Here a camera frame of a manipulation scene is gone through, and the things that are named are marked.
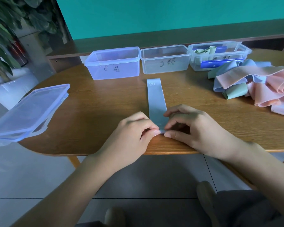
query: plastic container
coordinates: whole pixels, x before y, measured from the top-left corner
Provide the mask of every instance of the plastic container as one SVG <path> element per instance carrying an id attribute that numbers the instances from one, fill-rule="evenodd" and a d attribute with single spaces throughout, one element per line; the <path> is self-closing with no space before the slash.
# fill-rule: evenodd
<path id="1" fill-rule="evenodd" d="M 242 42 L 236 41 L 191 44 L 188 49 L 191 52 L 189 64 L 195 71 L 212 70 L 232 60 L 243 62 L 252 52 Z"/>
<path id="2" fill-rule="evenodd" d="M 61 103 L 69 84 L 40 88 L 24 97 L 0 118 L 0 146 L 41 134 Z"/>
<path id="3" fill-rule="evenodd" d="M 191 52 L 185 45 L 141 49 L 144 74 L 176 72 L 188 68 Z"/>
<path id="4" fill-rule="evenodd" d="M 140 56 L 139 47 L 99 50 L 92 52 L 84 65 L 94 80 L 139 76 Z"/>

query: fingernail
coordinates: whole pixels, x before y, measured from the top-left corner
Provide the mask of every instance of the fingernail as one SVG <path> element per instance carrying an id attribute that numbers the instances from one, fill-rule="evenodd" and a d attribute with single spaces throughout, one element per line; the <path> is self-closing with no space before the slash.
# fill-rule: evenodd
<path id="1" fill-rule="evenodd" d="M 160 130 L 155 130 L 154 131 L 154 135 L 159 135 L 160 134 Z"/>
<path id="2" fill-rule="evenodd" d="M 171 135 L 169 133 L 164 134 L 165 137 L 171 138 Z"/>

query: green partition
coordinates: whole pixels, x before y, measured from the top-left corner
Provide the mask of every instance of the green partition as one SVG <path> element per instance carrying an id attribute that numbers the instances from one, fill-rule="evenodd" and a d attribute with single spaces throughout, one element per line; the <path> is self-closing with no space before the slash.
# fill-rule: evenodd
<path id="1" fill-rule="evenodd" d="M 284 18 L 284 0 L 57 2 L 73 39 Z"/>

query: shoe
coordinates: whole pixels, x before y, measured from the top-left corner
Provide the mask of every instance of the shoe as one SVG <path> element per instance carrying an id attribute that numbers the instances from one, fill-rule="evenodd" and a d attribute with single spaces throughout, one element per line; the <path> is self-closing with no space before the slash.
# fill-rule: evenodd
<path id="1" fill-rule="evenodd" d="M 212 227 L 220 227 L 220 223 L 213 209 L 213 197 L 215 195 L 216 192 L 208 181 L 197 184 L 198 199 L 205 213 L 210 217 Z"/>
<path id="2" fill-rule="evenodd" d="M 112 207 L 106 211 L 104 224 L 108 227 L 125 227 L 125 214 L 119 207 Z"/>

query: person's left hand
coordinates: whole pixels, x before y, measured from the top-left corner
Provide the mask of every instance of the person's left hand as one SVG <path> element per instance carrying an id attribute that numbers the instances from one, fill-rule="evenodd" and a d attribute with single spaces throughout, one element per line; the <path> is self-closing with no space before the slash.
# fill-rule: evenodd
<path id="1" fill-rule="evenodd" d="M 143 112 L 138 112 L 121 120 L 97 152 L 97 156 L 104 160 L 107 166 L 118 171 L 143 155 L 150 140 L 158 134 L 159 127 Z"/>

